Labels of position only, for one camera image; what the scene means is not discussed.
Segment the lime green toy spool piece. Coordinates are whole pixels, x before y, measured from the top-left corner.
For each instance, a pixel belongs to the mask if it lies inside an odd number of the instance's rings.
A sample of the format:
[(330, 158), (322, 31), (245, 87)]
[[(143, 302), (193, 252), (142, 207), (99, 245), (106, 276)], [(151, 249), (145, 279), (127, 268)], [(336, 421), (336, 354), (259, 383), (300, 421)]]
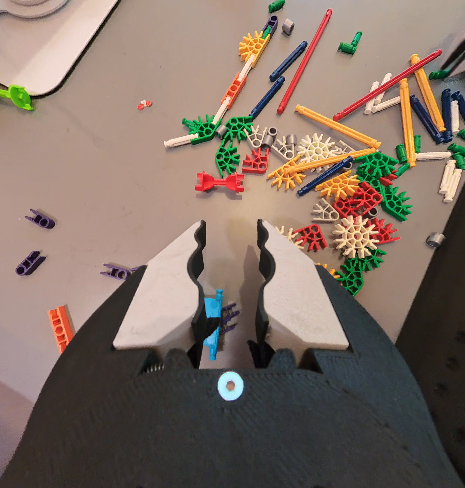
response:
[(34, 109), (28, 92), (22, 86), (12, 84), (7, 90), (0, 89), (0, 97), (10, 99), (17, 107), (24, 110), (32, 111)]

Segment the heap of mixed toy rods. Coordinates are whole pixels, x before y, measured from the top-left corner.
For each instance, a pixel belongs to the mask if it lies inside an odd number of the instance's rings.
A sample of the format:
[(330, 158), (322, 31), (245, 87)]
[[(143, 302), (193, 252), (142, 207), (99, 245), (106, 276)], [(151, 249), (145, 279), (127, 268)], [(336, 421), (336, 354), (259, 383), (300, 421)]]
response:
[[(333, 130), (336, 130), (340, 133), (343, 133), (343, 134), (347, 135), (348, 137), (356, 139), (356, 140), (362, 142), (363, 144), (368, 145), (371, 148), (375, 148), (375, 149), (379, 148), (379, 146), (381, 145), (380, 142), (378, 142), (375, 139), (370, 138), (364, 134), (361, 134), (361, 133), (355, 131), (354, 129), (351, 129), (350, 127), (348, 127), (344, 124), (341, 124), (339, 121), (344, 119), (346, 116), (350, 115), (351, 113), (353, 113), (354, 111), (356, 111), (360, 107), (364, 106), (366, 103), (369, 103), (370, 101), (372, 101), (380, 93), (384, 93), (384, 92), (388, 91), (395, 84), (400, 83), (401, 86), (404, 85), (404, 87), (407, 88), (406, 87), (407, 78), (409, 76), (411, 76), (413, 73), (419, 72), (419, 71), (422, 73), (422, 75), (425, 76), (424, 66), (426, 64), (430, 63), (431, 61), (433, 61), (434, 59), (438, 58), (439, 56), (441, 56), (442, 53), (443, 53), (442, 49), (437, 49), (436, 51), (432, 52), (431, 54), (429, 54), (425, 58), (419, 59), (416, 63), (412, 64), (410, 67), (408, 67), (403, 72), (399, 73), (396, 76), (391, 77), (390, 79), (387, 79), (386, 82), (377, 85), (376, 89), (373, 89), (372, 91), (370, 91), (368, 94), (364, 95), (364, 97), (362, 97), (358, 101), (352, 103), (350, 106), (341, 110), (339, 113), (335, 114), (332, 118), (328, 118), (328, 117), (326, 117), (320, 113), (317, 113), (317, 112), (315, 112), (311, 109), (308, 109), (307, 107), (301, 106), (301, 105), (296, 106), (295, 112), (297, 112), (301, 115), (304, 115), (304, 116), (318, 122), (319, 124), (325, 125), (327, 127), (332, 128)], [(408, 113), (406, 115), (408, 116), (408, 121), (410, 122), (409, 128), (412, 130), (412, 125), (411, 125), (412, 119), (411, 119), (411, 114), (410, 114), (411, 102), (409, 102), (409, 95), (408, 94), (405, 94), (405, 95), (402, 94), (400, 100), (402, 103), (401, 107), (403, 109), (406, 108), (408, 110)], [(432, 124), (431, 128), (433, 129), (433, 132), (434, 131), (436, 132), (435, 138), (439, 142), (441, 142), (440, 141), (441, 137), (437, 138), (436, 136), (441, 136), (442, 132), (444, 132), (448, 128), (443, 123), (443, 119), (442, 119), (441, 113), (439, 113), (439, 111), (438, 111), (438, 106), (437, 106), (436, 102), (434, 100), (432, 100), (432, 101), (429, 100), (426, 102), (426, 105), (428, 108), (429, 108), (429, 106), (431, 106), (433, 108), (433, 112), (435, 114), (434, 119), (435, 120), (437, 119), (437, 120), (436, 121), (432, 120), (431, 116), (428, 115), (428, 113), (426, 113), (427, 111), (424, 111), (421, 109), (422, 110), (422, 112), (421, 112), (422, 119), (425, 120), (427, 123)], [(411, 144), (411, 148), (412, 148), (411, 150), (413, 152), (413, 155), (409, 157), (409, 160), (410, 160), (409, 162), (410, 162), (410, 164), (412, 164), (412, 166), (414, 166), (415, 165), (415, 153), (414, 153), (414, 147), (413, 147), (412, 143), (413, 143), (412, 135), (409, 135), (409, 139), (408, 139), (408, 142), (406, 142), (406, 145), (408, 146)]]

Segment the red long toy rod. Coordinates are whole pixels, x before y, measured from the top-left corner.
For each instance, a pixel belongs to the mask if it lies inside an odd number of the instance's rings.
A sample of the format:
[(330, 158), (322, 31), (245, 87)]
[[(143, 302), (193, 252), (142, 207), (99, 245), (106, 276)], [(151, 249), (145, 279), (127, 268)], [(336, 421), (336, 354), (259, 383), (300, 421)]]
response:
[(329, 8), (327, 9), (326, 11), (326, 14), (324, 15), (316, 33), (315, 33), (315, 36), (314, 38), (312, 39), (311, 43), (309, 44), (309, 47), (307, 48), (307, 51), (305, 52), (303, 58), (302, 58), (302, 61), (299, 65), (299, 67), (297, 68), (297, 71), (294, 75), (294, 77), (292, 78), (290, 84), (289, 84), (289, 87), (287, 88), (285, 94), (284, 94), (284, 97), (282, 99), (282, 101), (280, 102), (278, 108), (277, 108), (277, 113), (278, 115), (282, 115), (285, 111), (285, 108), (286, 106), (288, 105), (288, 102), (290, 101), (290, 98), (294, 92), (294, 90), (296, 89), (297, 87), (297, 84), (300, 80), (300, 78), (302, 77), (302, 74), (318, 44), (318, 42), (320, 41), (329, 21), (330, 21), (330, 18), (333, 14), (333, 9)]

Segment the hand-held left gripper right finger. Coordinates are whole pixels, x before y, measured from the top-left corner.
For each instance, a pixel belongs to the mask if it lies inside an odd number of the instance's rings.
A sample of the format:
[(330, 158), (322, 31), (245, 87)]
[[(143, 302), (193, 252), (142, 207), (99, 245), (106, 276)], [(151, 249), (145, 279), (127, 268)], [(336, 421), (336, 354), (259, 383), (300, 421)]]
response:
[(255, 367), (279, 349), (297, 364), (309, 349), (346, 351), (349, 341), (317, 266), (266, 220), (257, 221), (259, 271), (264, 278), (255, 315)]

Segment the red toy spool piece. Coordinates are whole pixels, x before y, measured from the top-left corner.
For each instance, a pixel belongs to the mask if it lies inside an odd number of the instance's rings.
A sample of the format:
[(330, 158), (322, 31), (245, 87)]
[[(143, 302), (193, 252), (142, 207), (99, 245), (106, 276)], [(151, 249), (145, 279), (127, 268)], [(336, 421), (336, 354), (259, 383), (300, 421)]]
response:
[(197, 173), (196, 177), (197, 184), (194, 187), (195, 191), (206, 192), (214, 189), (215, 187), (223, 186), (236, 194), (244, 192), (243, 174), (234, 173), (230, 174), (224, 179), (216, 179), (214, 176), (208, 173), (199, 172)]

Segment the blue toy rod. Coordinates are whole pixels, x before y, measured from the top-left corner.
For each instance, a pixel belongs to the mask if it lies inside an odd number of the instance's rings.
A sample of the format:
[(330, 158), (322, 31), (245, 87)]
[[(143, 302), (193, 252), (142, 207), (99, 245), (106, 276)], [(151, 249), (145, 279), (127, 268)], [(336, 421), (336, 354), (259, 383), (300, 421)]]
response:
[(272, 72), (269, 76), (270, 82), (275, 82), (281, 75), (299, 58), (299, 56), (305, 51), (308, 43), (306, 40), (302, 41), (293, 52), (291, 52), (284, 61)]
[(251, 110), (249, 117), (254, 120), (261, 111), (266, 107), (266, 105), (271, 101), (275, 94), (280, 90), (285, 82), (285, 77), (280, 76), (268, 90), (268, 92), (262, 97), (262, 99), (256, 104), (256, 106)]

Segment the cyan toy panel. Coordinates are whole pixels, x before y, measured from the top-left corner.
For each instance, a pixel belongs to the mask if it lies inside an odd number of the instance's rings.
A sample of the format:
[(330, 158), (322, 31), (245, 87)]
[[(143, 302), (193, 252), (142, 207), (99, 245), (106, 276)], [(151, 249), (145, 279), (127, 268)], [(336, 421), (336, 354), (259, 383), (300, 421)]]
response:
[(211, 334), (208, 335), (203, 345), (209, 348), (209, 360), (216, 360), (219, 332), (221, 328), (223, 290), (217, 289), (214, 298), (205, 298), (205, 310), (208, 327), (211, 327)]

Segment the pile of colourful toy connectors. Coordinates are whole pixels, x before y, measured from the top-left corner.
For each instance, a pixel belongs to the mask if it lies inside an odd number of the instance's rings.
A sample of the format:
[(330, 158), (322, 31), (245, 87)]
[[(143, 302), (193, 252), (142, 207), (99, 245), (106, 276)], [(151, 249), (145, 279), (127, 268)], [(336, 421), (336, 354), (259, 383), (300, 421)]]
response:
[(379, 247), (399, 239), (391, 223), (378, 217), (382, 210), (393, 219), (404, 222), (411, 214), (409, 197), (394, 186), (413, 164), (408, 161), (405, 146), (396, 147), (398, 159), (375, 150), (345, 154), (327, 172), (297, 191), (301, 197), (319, 192), (311, 225), (290, 229), (288, 239), (297, 247), (318, 251), (327, 247), (318, 222), (334, 223), (332, 231), (335, 249), (342, 253), (340, 270), (330, 274), (356, 296), (364, 285), (364, 275), (384, 262), (386, 252)]

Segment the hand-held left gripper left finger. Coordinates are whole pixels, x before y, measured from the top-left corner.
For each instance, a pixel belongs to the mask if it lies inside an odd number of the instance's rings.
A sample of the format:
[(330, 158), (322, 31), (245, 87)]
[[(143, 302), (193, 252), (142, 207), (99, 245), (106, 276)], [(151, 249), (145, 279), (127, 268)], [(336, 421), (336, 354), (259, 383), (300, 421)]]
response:
[(194, 223), (148, 261), (131, 304), (114, 338), (119, 350), (151, 348), (160, 359), (181, 348), (200, 365), (207, 332), (204, 291), (206, 223)]

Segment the white stand base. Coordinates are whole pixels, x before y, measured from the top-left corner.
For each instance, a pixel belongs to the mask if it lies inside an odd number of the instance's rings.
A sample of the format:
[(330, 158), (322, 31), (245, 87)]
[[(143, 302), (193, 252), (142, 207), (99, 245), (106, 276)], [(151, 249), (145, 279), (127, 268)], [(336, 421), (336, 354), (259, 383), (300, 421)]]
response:
[(59, 87), (117, 1), (0, 1), (0, 85)]

